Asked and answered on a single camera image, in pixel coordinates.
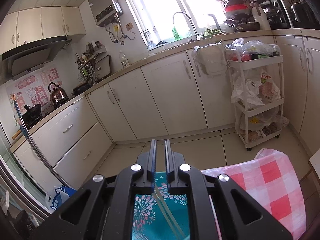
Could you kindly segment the teal perforated plastic basket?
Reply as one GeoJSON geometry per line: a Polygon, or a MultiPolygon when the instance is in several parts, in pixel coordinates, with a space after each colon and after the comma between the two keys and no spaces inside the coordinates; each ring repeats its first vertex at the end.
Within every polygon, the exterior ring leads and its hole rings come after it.
{"type": "MultiPolygon", "coordinates": [[[[168,193],[165,172],[156,173],[155,185],[159,188],[171,213],[185,233],[185,239],[189,239],[190,229],[186,195],[171,195],[168,193]]],[[[152,194],[135,196],[132,239],[176,239],[152,194]]]]}

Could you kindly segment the wooden chopstick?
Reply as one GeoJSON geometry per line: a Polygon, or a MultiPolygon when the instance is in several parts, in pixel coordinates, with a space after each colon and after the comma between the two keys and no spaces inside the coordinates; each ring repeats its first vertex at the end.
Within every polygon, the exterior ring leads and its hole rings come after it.
{"type": "Polygon", "coordinates": [[[176,239],[185,239],[186,237],[185,233],[183,232],[177,220],[171,213],[157,185],[155,185],[154,193],[152,195],[156,200],[161,213],[163,214],[165,220],[167,221],[168,226],[171,228],[176,239]]]}

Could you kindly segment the chrome kitchen faucet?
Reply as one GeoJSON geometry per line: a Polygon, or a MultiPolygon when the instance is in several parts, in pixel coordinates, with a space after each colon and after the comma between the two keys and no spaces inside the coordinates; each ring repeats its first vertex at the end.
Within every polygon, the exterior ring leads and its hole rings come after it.
{"type": "Polygon", "coordinates": [[[199,41],[201,39],[201,37],[200,37],[196,27],[195,27],[195,24],[194,24],[193,20],[191,19],[191,17],[186,12],[183,12],[183,11],[175,12],[173,14],[173,16],[172,16],[172,23],[173,24],[175,23],[175,16],[178,15],[178,14],[183,15],[187,26],[193,31],[193,34],[195,36],[195,40],[199,41]]]}

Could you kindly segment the blue white plastic bag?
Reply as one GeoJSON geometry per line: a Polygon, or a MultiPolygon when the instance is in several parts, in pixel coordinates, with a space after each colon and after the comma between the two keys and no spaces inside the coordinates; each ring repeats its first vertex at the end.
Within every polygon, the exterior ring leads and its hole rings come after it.
{"type": "Polygon", "coordinates": [[[76,190],[67,186],[54,186],[46,193],[45,201],[50,213],[55,212],[66,200],[68,200],[76,190]]]}

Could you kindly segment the clear plastic bottle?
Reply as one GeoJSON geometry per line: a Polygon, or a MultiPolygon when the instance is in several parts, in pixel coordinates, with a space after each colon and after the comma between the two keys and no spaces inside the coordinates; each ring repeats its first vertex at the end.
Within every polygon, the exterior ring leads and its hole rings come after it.
{"type": "Polygon", "coordinates": [[[123,68],[126,68],[130,65],[127,57],[125,56],[125,54],[122,51],[119,52],[119,58],[120,58],[120,62],[121,62],[121,65],[123,68]]]}

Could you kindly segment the utensil drying rack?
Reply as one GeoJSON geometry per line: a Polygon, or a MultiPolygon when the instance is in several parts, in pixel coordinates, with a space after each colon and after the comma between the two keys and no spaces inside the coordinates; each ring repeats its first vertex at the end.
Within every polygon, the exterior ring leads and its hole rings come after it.
{"type": "Polygon", "coordinates": [[[111,57],[100,41],[88,42],[86,51],[82,54],[76,54],[75,57],[80,80],[90,86],[111,74],[111,57]]]}

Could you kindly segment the copper kettle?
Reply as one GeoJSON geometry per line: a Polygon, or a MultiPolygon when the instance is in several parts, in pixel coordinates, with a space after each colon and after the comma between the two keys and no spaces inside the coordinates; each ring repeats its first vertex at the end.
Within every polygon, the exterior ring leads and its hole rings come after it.
{"type": "Polygon", "coordinates": [[[66,102],[69,98],[66,91],[54,82],[49,83],[48,92],[50,93],[50,101],[54,107],[66,102]]]}

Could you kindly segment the white rolling storage cart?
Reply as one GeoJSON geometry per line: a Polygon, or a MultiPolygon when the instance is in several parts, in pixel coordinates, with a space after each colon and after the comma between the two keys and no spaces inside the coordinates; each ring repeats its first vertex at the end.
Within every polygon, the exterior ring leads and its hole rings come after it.
{"type": "Polygon", "coordinates": [[[283,55],[278,45],[230,44],[225,57],[232,85],[235,130],[246,150],[278,138],[289,122],[284,111],[283,55]]]}

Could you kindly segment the black wok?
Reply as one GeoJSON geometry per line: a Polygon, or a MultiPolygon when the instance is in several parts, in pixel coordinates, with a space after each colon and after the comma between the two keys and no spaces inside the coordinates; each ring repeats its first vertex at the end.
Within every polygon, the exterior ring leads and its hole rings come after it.
{"type": "Polygon", "coordinates": [[[24,109],[26,112],[22,115],[22,119],[24,123],[30,123],[34,121],[41,115],[41,104],[37,103],[30,107],[29,105],[24,105],[24,109]]]}

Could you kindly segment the green dish soap bottle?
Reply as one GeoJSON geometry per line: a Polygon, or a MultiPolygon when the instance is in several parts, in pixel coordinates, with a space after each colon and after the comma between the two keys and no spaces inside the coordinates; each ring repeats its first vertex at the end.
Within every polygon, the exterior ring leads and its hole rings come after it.
{"type": "Polygon", "coordinates": [[[179,34],[178,34],[178,32],[177,32],[176,27],[173,27],[172,33],[173,33],[173,36],[174,36],[175,41],[177,41],[177,40],[180,39],[180,36],[179,36],[179,34]]]}

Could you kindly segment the range hood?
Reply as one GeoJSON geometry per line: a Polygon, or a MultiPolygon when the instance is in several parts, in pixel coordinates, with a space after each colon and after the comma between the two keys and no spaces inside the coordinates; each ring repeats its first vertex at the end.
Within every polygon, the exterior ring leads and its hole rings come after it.
{"type": "Polygon", "coordinates": [[[67,36],[50,37],[4,52],[1,55],[1,84],[42,68],[53,61],[58,52],[65,49],[71,41],[67,36]]]}

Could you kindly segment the stacked pans and bowls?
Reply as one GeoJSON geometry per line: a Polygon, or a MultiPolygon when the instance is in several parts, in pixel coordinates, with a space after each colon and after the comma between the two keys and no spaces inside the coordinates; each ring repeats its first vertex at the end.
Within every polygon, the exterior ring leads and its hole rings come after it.
{"type": "Polygon", "coordinates": [[[252,15],[250,0],[219,0],[223,5],[224,24],[233,32],[260,30],[260,24],[252,15]]]}

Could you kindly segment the white jug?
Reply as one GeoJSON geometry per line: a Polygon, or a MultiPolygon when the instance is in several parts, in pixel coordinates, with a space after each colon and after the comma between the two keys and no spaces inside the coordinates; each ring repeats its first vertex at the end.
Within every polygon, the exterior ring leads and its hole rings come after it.
{"type": "Polygon", "coordinates": [[[257,3],[254,3],[252,7],[252,16],[255,22],[259,23],[260,30],[271,30],[266,14],[257,3]]]}

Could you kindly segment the black microwave oven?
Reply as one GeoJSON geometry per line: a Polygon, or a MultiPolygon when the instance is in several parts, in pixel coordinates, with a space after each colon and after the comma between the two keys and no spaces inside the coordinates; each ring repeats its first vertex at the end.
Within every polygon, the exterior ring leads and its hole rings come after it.
{"type": "Polygon", "coordinates": [[[316,14],[306,0],[257,0],[271,29],[319,29],[316,14]]]}

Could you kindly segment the wall water heater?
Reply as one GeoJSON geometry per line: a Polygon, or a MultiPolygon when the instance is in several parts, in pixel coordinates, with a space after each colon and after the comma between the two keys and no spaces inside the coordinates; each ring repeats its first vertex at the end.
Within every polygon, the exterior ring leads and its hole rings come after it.
{"type": "Polygon", "coordinates": [[[88,3],[95,23],[99,27],[114,23],[116,15],[123,14],[118,0],[88,0],[88,3]]]}

